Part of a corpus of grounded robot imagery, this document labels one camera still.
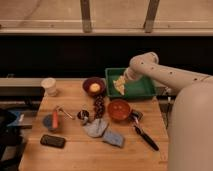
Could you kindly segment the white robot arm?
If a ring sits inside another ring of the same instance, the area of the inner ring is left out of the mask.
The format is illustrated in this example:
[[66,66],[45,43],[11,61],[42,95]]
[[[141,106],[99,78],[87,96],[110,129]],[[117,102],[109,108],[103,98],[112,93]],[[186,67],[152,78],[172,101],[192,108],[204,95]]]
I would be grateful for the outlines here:
[[156,53],[134,56],[126,82],[148,76],[177,92],[171,114],[168,171],[213,171],[213,75],[159,64]]

